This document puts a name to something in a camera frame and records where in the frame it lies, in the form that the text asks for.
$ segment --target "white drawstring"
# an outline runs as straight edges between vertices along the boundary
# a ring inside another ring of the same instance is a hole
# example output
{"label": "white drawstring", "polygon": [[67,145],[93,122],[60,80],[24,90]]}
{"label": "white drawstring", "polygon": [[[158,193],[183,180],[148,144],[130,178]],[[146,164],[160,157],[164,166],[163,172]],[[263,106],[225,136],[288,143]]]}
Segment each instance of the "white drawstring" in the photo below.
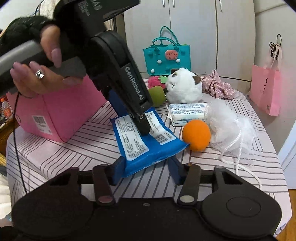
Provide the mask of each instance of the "white drawstring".
{"label": "white drawstring", "polygon": [[[223,158],[223,155],[224,153],[230,148],[232,147],[235,143],[237,143],[239,141],[239,139],[241,139],[240,141],[240,145],[239,145],[239,154],[238,154],[238,157],[236,159],[236,162],[232,162],[232,161],[226,161],[224,160]],[[260,179],[251,171],[249,170],[248,168],[244,167],[243,165],[239,164],[239,161],[240,161],[240,158],[241,158],[241,155],[242,155],[242,145],[243,145],[243,139],[244,137],[242,136],[242,130],[239,129],[239,134],[238,136],[224,149],[223,152],[221,152],[221,155],[220,155],[220,160],[222,162],[224,162],[225,164],[230,164],[230,165],[235,165],[235,174],[238,175],[238,172],[239,172],[239,169],[238,168],[241,168],[242,170],[248,172],[249,174],[251,174],[258,182],[259,184],[259,189],[262,189],[262,183],[260,181]]]}

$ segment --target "barcode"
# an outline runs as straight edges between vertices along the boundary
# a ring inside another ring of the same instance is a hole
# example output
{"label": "barcode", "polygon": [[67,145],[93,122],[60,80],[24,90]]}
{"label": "barcode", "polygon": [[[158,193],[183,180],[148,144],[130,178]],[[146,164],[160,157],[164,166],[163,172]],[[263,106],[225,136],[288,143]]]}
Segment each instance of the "barcode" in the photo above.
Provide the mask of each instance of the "barcode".
{"label": "barcode", "polygon": [[35,120],[37,123],[45,124],[45,121],[44,121],[43,117],[33,116],[33,118],[34,118],[34,120]]}
{"label": "barcode", "polygon": [[157,142],[158,142],[159,144],[161,144],[161,143],[163,143],[163,142],[165,142],[165,141],[168,140],[168,139],[167,139],[165,136],[163,136],[162,134],[157,135],[156,137],[154,137],[154,139],[157,140]]}

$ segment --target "wardrobe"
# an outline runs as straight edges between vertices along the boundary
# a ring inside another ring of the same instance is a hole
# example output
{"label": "wardrobe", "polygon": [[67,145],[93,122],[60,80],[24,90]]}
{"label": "wardrobe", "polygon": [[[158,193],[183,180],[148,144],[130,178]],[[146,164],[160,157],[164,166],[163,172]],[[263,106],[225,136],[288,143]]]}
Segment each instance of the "wardrobe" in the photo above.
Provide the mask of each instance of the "wardrobe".
{"label": "wardrobe", "polygon": [[[143,49],[168,26],[180,44],[190,45],[193,72],[216,69],[222,81],[248,91],[255,54],[253,0],[141,0],[124,12],[124,23],[127,45],[144,78],[149,75]],[[168,31],[162,36],[173,39]]]}

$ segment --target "striped tablecloth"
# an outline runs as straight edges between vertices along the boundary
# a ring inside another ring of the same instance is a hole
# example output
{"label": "striped tablecloth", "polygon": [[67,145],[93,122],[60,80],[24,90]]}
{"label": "striped tablecloth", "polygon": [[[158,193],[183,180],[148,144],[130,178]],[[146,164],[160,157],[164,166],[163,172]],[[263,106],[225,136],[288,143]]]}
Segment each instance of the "striped tablecloth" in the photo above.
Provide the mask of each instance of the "striped tablecloth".
{"label": "striped tablecloth", "polygon": [[[210,95],[204,94],[202,102],[208,103],[212,98]],[[252,165],[248,166],[248,168],[261,179],[263,191],[280,204],[282,220],[276,231],[276,234],[279,234],[291,218],[292,211],[286,180],[277,154],[262,123],[244,95],[235,91],[235,98],[233,100],[226,99],[225,102],[237,113],[250,117],[258,131],[258,138],[253,143],[253,155],[245,158],[241,163],[250,162],[251,160]],[[182,127],[173,127],[171,125],[165,105],[157,108],[156,111],[165,122],[165,125],[177,137],[181,138]],[[116,113],[111,105],[108,102],[105,103],[67,143],[47,140],[27,133],[21,127],[17,128],[17,150],[26,189],[28,191],[34,190],[69,167],[91,170],[99,164],[112,164],[120,157],[114,131],[109,120],[115,116]],[[202,169],[213,170],[214,166],[220,165],[234,172],[233,165],[226,165],[218,159],[219,154],[219,151],[209,146],[204,152],[198,153],[186,149],[178,153],[177,158],[181,163],[196,163]],[[225,159],[228,161],[234,160],[231,156],[226,156]],[[7,174],[13,205],[25,192],[21,184],[12,135],[7,142]],[[239,170],[239,175],[258,187],[255,178],[247,172]],[[164,161],[122,179],[116,187],[112,187],[112,190],[116,199],[120,197],[174,197],[176,200],[181,186],[175,185],[170,176],[167,163]],[[211,185],[202,184],[199,189],[199,199],[203,200],[210,193]],[[83,185],[82,194],[90,200],[94,200],[92,185]]]}

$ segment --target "silver ring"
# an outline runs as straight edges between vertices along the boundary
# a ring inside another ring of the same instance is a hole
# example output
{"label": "silver ring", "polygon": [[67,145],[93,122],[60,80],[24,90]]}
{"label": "silver ring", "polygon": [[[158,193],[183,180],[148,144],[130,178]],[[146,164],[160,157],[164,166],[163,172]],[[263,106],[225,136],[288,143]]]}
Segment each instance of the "silver ring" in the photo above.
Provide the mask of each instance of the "silver ring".
{"label": "silver ring", "polygon": [[35,73],[35,76],[38,78],[38,79],[42,79],[44,77],[44,73],[41,69],[37,70],[37,72]]}

